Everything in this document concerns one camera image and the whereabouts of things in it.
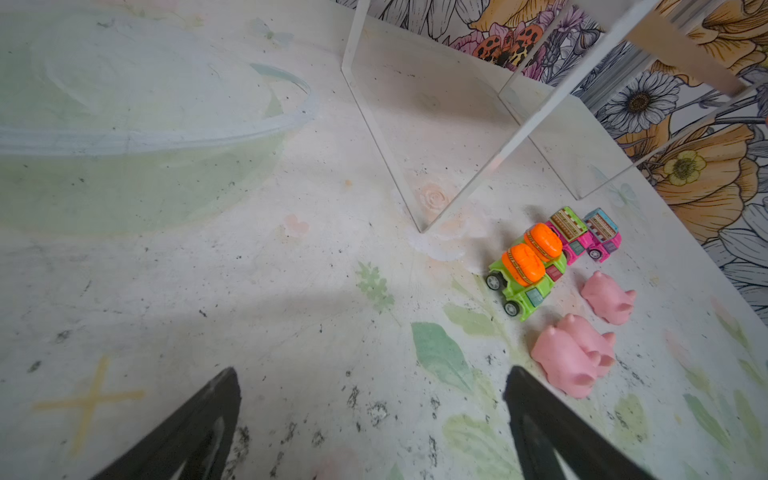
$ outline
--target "toy truck wheel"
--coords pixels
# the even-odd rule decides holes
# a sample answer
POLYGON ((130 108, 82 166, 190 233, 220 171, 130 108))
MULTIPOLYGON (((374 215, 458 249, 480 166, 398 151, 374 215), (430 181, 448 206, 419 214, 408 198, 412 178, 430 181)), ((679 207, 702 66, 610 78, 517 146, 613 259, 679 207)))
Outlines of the toy truck wheel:
POLYGON ((507 281, 500 273, 491 273, 485 278, 485 285, 491 290, 503 290, 507 288, 507 281))
POLYGON ((504 304, 504 311, 509 316, 517 316, 520 313, 520 306, 517 302, 507 302, 504 304))

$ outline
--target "toy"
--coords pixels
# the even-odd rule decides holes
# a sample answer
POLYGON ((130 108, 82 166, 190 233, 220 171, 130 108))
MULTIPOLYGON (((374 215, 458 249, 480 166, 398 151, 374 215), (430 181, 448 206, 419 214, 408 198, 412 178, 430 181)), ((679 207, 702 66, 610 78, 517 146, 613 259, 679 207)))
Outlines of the toy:
POLYGON ((500 260, 492 263, 485 283, 491 290, 501 290, 509 316, 520 315, 524 322, 544 302, 554 282, 565 272, 565 257, 558 253, 559 239, 542 224, 534 225, 518 239, 500 260), (550 260, 546 264, 542 259, 550 260))
POLYGON ((587 224, 581 221, 570 207, 562 207, 555 212, 549 217, 547 225, 560 238, 569 266, 578 260, 594 242, 594 236, 589 233, 587 224))
POLYGON ((598 379, 598 353, 588 356, 567 332, 548 326, 536 340, 531 357, 547 373, 547 380, 568 395, 583 399, 598 379))
POLYGON ((608 260, 613 252, 621 247, 621 235, 619 227, 598 208, 584 217, 589 234, 592 236, 592 245, 589 246, 589 256, 596 262, 603 263, 608 260))
POLYGON ((597 364, 598 377, 604 377, 616 363, 614 345, 616 334, 613 332, 601 335, 583 316, 569 313, 558 322, 558 328, 568 333, 577 345, 597 364))
POLYGON ((581 289, 595 315, 608 323, 624 325, 634 310, 637 292, 624 292, 616 281, 602 272, 595 272, 581 289))

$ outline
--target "floral wallpaper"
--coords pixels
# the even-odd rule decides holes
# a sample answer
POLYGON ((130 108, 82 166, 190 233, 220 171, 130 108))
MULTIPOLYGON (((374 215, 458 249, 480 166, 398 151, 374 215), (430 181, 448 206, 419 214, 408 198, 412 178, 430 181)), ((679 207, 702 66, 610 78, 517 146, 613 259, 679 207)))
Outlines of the floral wallpaper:
MULTIPOLYGON (((669 15, 681 0, 661 0, 669 15)), ((336 0, 355 7, 357 0, 336 0)), ((369 15, 514 71, 565 0, 372 0, 369 15)), ((536 52, 524 75, 558 84, 600 38, 576 5, 536 52)), ((726 0, 687 34, 750 83, 768 75, 768 0, 726 0)), ((574 91, 626 51, 618 45, 574 91)), ((635 161, 666 144, 727 98, 684 71, 655 61, 597 113, 635 161)), ((672 211, 768 325, 768 87, 639 168, 672 211)))

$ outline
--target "pink pig toy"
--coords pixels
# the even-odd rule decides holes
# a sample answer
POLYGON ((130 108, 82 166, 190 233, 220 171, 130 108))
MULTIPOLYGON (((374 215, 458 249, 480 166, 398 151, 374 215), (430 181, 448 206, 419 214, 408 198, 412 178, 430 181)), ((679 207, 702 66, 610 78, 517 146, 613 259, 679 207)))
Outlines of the pink pig toy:
POLYGON ((576 341, 563 330, 548 326, 536 340, 531 357, 547 373, 547 380, 568 395, 583 399, 598 379, 594 353, 587 356, 576 341))
POLYGON ((634 310, 637 292, 624 292, 610 276, 595 272, 581 289, 581 296, 589 302, 595 315, 608 323, 624 325, 634 310))
POLYGON ((604 377, 608 374, 608 370, 616 363, 614 356, 615 333, 609 332, 601 335, 587 319, 573 313, 569 313, 560 320, 558 329, 568 333, 584 353, 595 362, 598 377, 604 377))

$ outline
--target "orange barrel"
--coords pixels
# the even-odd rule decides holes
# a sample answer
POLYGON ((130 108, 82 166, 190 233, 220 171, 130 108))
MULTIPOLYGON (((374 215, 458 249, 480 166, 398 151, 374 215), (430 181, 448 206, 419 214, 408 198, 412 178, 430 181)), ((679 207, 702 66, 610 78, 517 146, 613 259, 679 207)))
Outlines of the orange barrel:
POLYGON ((522 286, 530 286, 541 280, 544 276, 544 264, 536 256, 536 253, 525 243, 520 243, 507 250, 502 256, 502 263, 515 282, 522 286))
POLYGON ((544 263, 549 263, 563 253, 563 243, 558 235, 543 223, 537 223, 525 232, 524 242, 544 263))

